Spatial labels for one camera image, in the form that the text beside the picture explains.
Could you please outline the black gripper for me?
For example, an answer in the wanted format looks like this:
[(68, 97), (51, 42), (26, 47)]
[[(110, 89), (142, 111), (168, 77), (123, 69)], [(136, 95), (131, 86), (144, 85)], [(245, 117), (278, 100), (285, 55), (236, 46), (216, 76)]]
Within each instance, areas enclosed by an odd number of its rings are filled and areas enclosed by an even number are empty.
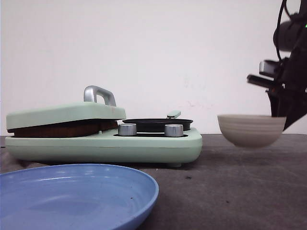
[(285, 131), (307, 114), (307, 39), (298, 39), (290, 57), (279, 62), (280, 71), (274, 78), (249, 74), (247, 82), (266, 88), (271, 116), (286, 117)]

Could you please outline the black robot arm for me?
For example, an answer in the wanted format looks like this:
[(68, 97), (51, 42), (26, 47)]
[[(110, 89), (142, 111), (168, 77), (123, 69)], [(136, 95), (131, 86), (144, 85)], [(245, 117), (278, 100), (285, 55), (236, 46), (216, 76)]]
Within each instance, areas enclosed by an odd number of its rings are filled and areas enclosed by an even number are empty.
[(299, 12), (278, 18), (273, 34), (276, 53), (289, 57), (260, 63), (259, 76), (249, 74), (247, 82), (266, 88), (271, 116), (285, 117), (284, 129), (307, 114), (307, 2), (300, 2)]

